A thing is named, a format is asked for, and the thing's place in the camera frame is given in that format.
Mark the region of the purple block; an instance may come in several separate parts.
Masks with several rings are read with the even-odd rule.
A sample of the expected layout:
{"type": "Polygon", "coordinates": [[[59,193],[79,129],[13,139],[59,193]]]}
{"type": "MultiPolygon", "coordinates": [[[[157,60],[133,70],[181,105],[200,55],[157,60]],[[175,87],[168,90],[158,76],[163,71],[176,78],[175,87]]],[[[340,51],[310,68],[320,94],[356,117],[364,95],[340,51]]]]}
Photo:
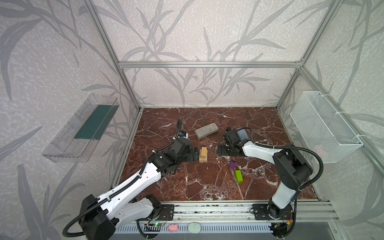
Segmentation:
{"type": "Polygon", "coordinates": [[[231,161],[230,161],[230,164],[229,164],[229,168],[230,168],[231,170],[234,170],[234,169],[236,168],[236,166],[237,166],[236,161],[231,160],[231,161]]]}

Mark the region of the wood block mid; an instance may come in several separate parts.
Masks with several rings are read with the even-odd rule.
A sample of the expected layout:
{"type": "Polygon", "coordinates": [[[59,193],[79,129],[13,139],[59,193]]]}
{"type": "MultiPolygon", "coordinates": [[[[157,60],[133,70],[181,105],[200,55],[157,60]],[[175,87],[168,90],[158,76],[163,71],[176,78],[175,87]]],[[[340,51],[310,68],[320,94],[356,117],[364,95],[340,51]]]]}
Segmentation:
{"type": "Polygon", "coordinates": [[[207,147],[202,147],[202,149],[200,151],[200,157],[205,157],[205,156],[208,157],[208,149],[207,149],[207,147]]]}

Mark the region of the green block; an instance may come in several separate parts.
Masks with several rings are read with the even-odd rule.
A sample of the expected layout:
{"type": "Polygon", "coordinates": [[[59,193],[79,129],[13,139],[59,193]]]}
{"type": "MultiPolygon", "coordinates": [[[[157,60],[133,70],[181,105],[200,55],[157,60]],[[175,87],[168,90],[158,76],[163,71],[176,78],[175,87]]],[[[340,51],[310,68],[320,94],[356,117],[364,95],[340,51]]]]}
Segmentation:
{"type": "Polygon", "coordinates": [[[236,170],[235,171],[235,178],[236,178],[236,181],[237,183],[242,183],[243,182],[243,175],[242,175],[242,172],[241,170],[236,170]]]}

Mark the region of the wood block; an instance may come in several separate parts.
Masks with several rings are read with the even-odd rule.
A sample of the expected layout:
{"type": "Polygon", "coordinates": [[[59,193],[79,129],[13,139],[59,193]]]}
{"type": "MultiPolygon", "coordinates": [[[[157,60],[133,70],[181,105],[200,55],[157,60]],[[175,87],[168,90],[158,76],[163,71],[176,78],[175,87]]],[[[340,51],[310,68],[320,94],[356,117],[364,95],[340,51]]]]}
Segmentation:
{"type": "Polygon", "coordinates": [[[208,162],[208,157],[205,156],[205,157],[199,157],[199,162],[200,163],[207,163],[208,162]]]}

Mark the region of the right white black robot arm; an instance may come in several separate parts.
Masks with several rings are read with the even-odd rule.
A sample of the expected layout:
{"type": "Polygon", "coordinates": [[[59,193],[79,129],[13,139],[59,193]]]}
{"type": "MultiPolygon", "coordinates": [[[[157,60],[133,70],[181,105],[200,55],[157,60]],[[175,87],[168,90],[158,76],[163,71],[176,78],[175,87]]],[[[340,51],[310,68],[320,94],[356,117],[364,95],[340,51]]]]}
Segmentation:
{"type": "Polygon", "coordinates": [[[228,128],[223,138],[225,143],[218,146],[218,155],[229,157],[249,157],[264,160],[275,165],[281,183],[277,191],[270,199],[270,209],[280,211],[297,199],[300,192],[316,182],[324,171],[324,163],[321,157],[312,150],[289,146],[272,146],[259,143],[249,136],[250,128],[228,128]],[[314,173],[312,165],[302,155],[302,152],[312,155],[319,163],[319,170],[314,173]]]}

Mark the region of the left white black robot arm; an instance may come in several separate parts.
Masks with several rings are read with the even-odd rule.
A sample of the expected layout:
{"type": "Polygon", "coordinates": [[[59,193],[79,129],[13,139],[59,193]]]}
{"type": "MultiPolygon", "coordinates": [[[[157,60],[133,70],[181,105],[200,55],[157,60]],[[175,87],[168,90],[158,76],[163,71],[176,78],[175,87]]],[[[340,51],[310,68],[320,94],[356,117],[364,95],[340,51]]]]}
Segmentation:
{"type": "Polygon", "coordinates": [[[185,137],[177,137],[145,160],[130,178],[99,197],[87,196],[80,213],[63,229],[66,238],[85,236],[88,240],[108,240],[121,225],[148,218],[160,207],[155,197],[132,200],[150,185],[175,173],[181,163],[197,162],[199,149],[185,137]]]}

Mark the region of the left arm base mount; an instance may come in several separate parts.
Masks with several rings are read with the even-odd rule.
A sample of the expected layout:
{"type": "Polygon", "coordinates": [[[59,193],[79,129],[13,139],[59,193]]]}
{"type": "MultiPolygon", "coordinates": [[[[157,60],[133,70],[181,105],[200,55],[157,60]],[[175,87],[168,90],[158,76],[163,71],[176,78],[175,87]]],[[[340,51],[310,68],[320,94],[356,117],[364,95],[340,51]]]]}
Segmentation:
{"type": "Polygon", "coordinates": [[[159,205],[153,209],[147,219],[151,221],[172,221],[174,218],[174,213],[175,205],[159,205]]]}

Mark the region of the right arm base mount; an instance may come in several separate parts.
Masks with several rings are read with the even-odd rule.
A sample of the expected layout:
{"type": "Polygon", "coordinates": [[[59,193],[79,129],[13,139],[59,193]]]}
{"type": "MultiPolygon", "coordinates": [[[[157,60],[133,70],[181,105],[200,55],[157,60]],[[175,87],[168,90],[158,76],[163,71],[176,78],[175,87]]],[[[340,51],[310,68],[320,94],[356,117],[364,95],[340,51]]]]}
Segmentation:
{"type": "Polygon", "coordinates": [[[287,221],[292,219],[293,208],[291,205],[280,209],[275,204],[253,204],[249,210],[254,215],[255,220],[282,220],[287,221]]]}

